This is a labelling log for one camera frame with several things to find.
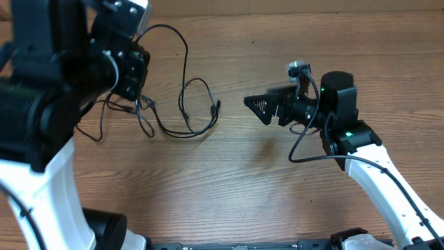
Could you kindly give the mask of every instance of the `wooden table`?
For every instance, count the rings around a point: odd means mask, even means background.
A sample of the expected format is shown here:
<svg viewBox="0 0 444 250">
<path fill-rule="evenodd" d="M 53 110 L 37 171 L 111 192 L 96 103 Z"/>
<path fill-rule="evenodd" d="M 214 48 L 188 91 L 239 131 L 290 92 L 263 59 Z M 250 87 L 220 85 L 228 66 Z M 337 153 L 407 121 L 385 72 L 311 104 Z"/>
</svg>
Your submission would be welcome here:
<svg viewBox="0 0 444 250">
<path fill-rule="evenodd" d="M 205 137 L 147 138 L 134 116 L 106 111 L 105 139 L 76 133 L 75 173 L 82 205 L 124 213 L 128 228 L 154 242 L 284 242 L 328 238 L 354 227 L 391 232 L 364 191 L 333 160 L 294 165 L 296 135 L 265 126 L 243 105 L 248 95 L 288 85 L 287 63 L 306 60 L 320 84 L 329 71 L 355 75 L 360 118 L 382 138 L 393 162 L 444 217 L 444 14 L 374 12 L 155 18 L 188 41 L 187 78 L 202 77 L 222 102 Z M 0 42 L 10 39 L 0 23 Z M 168 128 L 185 130 L 177 107 L 184 49 L 168 30 L 142 40 L 152 61 L 143 93 Z M 210 119 L 203 85 L 186 93 L 195 128 Z M 97 106 L 81 127 L 98 135 Z M 153 114 L 145 113 L 154 123 Z M 317 135 L 295 157 L 323 155 Z M 24 249 L 1 199 L 0 248 Z"/>
</svg>

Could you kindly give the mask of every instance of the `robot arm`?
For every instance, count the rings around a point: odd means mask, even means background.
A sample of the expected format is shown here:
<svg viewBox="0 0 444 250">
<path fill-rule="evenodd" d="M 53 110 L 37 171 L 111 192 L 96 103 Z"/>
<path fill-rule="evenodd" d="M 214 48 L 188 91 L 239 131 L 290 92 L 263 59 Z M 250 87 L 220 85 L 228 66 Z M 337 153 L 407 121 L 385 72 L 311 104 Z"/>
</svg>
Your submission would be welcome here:
<svg viewBox="0 0 444 250">
<path fill-rule="evenodd" d="M 357 91 L 353 76 L 345 72 L 325 74 L 321 79 L 321 93 L 318 94 L 310 76 L 310 65 L 303 61 L 292 62 L 287 71 L 295 85 L 246 97 L 244 103 L 265 125 L 271 123 L 272 117 L 278 116 L 280 126 L 292 121 L 306 126 L 289 160 L 303 163 L 335 159 L 375 204 L 399 249 L 444 249 L 442 240 L 438 240 L 444 236 L 444 221 L 424 204 L 404 180 L 371 127 L 357 119 L 359 111 L 356 109 Z M 315 89 L 316 99 L 307 96 L 310 83 Z M 321 138 L 327 156 L 294 160 L 294 149 L 311 126 L 322 129 Z M 375 246 L 371 235 L 367 237 L 365 233 L 339 233 L 332 235 L 332 242 L 338 249 L 387 248 L 382 244 L 380 248 Z"/>
<path fill-rule="evenodd" d="M 370 144 L 359 147 L 356 153 L 350 155 L 370 160 L 387 168 L 409 193 L 413 202 L 421 209 L 436 233 L 441 237 L 444 235 L 444 221 L 413 191 L 396 169 L 383 145 Z M 423 224 L 399 187 L 384 172 L 381 173 L 379 169 L 360 160 L 346 160 L 345 171 L 364 189 L 375 204 L 390 228 L 399 249 L 413 245 L 418 238 L 424 242 L 434 241 L 434 236 Z"/>
<path fill-rule="evenodd" d="M 136 249 L 149 241 L 126 218 L 82 209 L 73 172 L 73 129 L 81 107 L 110 90 L 135 101 L 150 55 L 133 42 L 150 17 L 148 0 L 13 0 L 14 41 L 0 50 L 0 190 L 30 249 Z"/>
</svg>

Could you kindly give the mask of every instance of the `wood grain surface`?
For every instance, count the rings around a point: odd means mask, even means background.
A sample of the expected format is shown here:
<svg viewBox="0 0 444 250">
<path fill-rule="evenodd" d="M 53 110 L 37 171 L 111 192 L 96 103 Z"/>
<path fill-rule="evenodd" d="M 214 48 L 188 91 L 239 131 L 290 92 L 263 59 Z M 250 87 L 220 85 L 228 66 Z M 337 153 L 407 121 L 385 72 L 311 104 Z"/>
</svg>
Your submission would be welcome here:
<svg viewBox="0 0 444 250">
<path fill-rule="evenodd" d="M 134 116 L 107 110 L 103 142 L 74 136 L 84 207 L 124 213 L 129 229 L 154 242 L 284 242 L 328 238 L 354 227 L 391 238 L 370 199 L 333 160 L 291 164 L 287 156 L 297 136 L 277 120 L 263 125 L 243 105 L 245 96 L 288 85 L 286 64 L 303 59 L 318 82 L 332 70 L 355 75 L 360 118 L 382 138 L 425 203 L 444 217 L 443 12 L 176 17 L 151 23 L 173 25 L 187 39 L 187 78 L 209 83 L 222 103 L 219 121 L 206 136 L 177 140 L 162 134 L 153 114 L 145 112 L 155 125 L 150 139 Z M 0 24 L 0 42 L 10 38 L 10 24 Z M 185 131 L 177 107 L 183 45 L 162 29 L 147 34 L 142 44 L 152 55 L 143 93 L 156 100 L 165 126 Z M 187 89 L 185 108 L 196 129 L 210 120 L 202 85 Z M 80 126 L 98 135 L 99 113 L 97 106 Z M 323 154 L 319 136 L 311 135 L 294 157 Z M 0 202 L 0 248 L 25 249 L 6 200 Z"/>
</svg>

